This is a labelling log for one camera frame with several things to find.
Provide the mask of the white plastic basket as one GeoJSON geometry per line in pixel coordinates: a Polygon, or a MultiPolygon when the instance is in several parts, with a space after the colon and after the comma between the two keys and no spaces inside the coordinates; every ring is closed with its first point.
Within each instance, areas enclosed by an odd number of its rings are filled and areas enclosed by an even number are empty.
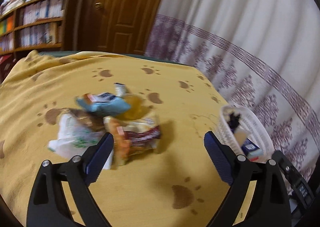
{"type": "Polygon", "coordinates": [[[240,105],[222,106],[214,134],[221,144],[229,146],[236,155],[244,155],[232,132],[232,129],[236,128],[249,131],[251,133],[249,139],[263,151],[263,155],[255,162],[265,163],[271,159],[274,152],[271,138],[255,114],[240,105]]]}

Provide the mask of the wooden bookshelf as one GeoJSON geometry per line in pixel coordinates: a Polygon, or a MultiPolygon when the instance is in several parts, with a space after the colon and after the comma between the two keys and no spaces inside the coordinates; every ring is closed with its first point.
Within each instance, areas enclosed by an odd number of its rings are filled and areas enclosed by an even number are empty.
{"type": "Polygon", "coordinates": [[[79,0],[31,0],[1,15],[1,55],[74,48],[79,0]]]}

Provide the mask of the white green snack bag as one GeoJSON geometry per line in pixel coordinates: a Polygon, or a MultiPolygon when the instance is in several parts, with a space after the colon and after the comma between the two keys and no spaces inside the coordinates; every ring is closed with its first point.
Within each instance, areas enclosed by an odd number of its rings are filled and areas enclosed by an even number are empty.
{"type": "Polygon", "coordinates": [[[93,145],[96,145],[105,134],[105,130],[92,131],[82,125],[69,113],[61,116],[59,121],[59,132],[56,140],[48,143],[48,149],[66,159],[75,155],[83,155],[93,145]]]}

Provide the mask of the red brown snack packet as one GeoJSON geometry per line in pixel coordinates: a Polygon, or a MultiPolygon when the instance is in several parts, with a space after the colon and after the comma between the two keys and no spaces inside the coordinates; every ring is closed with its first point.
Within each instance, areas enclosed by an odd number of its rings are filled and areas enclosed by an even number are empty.
{"type": "Polygon", "coordinates": [[[153,111],[132,121],[108,116],[104,118],[104,125],[114,139],[112,163],[115,166],[125,165],[130,156],[156,150],[161,139],[159,119],[153,111]]]}

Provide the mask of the light blue snack packet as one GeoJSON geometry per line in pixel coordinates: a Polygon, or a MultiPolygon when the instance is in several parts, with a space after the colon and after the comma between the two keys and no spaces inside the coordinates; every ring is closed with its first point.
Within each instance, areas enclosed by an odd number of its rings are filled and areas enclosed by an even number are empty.
{"type": "Polygon", "coordinates": [[[103,92],[102,94],[84,94],[82,97],[76,97],[75,101],[86,112],[97,116],[117,116],[130,110],[131,105],[123,98],[103,92]]]}

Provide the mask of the blue soda cracker pack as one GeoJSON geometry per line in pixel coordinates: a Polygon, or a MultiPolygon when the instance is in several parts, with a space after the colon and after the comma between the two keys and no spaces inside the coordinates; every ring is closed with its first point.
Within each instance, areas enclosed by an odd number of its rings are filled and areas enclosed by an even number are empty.
{"type": "Polygon", "coordinates": [[[242,128],[236,128],[232,129],[232,132],[241,150],[249,161],[257,161],[263,155],[263,151],[249,139],[251,134],[249,131],[242,128]]]}

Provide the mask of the small silver candy wrapper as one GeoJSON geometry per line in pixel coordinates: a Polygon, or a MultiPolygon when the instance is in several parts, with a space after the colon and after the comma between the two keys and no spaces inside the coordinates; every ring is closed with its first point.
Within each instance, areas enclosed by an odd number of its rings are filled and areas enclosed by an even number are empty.
{"type": "Polygon", "coordinates": [[[116,91],[116,96],[118,97],[122,97],[129,93],[129,90],[127,89],[126,85],[122,83],[114,83],[114,87],[116,91]]]}

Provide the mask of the brown wooden door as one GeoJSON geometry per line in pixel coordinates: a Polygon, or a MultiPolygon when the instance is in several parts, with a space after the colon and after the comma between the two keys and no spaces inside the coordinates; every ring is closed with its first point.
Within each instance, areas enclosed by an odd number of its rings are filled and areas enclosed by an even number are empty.
{"type": "Polygon", "coordinates": [[[82,0],[77,48],[144,55],[161,0],[82,0]]]}

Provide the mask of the white purple patterned curtain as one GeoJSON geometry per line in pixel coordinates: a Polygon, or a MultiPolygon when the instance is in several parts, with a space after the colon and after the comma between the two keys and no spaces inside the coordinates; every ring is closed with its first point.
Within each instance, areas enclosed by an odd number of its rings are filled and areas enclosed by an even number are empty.
{"type": "Polygon", "coordinates": [[[313,0],[162,0],[146,55],[197,68],[248,107],[300,174],[319,157],[319,9],[313,0]]]}

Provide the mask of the brown dried fruit packet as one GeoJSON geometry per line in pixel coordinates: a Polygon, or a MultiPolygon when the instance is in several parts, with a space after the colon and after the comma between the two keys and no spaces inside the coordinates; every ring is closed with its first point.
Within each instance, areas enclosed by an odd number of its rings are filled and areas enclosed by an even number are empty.
{"type": "Polygon", "coordinates": [[[63,109],[59,126],[63,133],[101,132],[105,130],[101,117],[75,108],[63,109]]]}

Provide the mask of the yellow jelly cup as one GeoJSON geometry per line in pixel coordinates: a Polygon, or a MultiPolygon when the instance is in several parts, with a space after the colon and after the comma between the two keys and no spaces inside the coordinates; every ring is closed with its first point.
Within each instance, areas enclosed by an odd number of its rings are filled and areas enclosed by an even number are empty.
{"type": "Polygon", "coordinates": [[[116,118],[123,121],[132,121],[141,119],[149,111],[149,107],[144,105],[144,99],[135,94],[125,94],[122,96],[124,101],[130,105],[130,109],[124,113],[117,115],[116,118]]]}

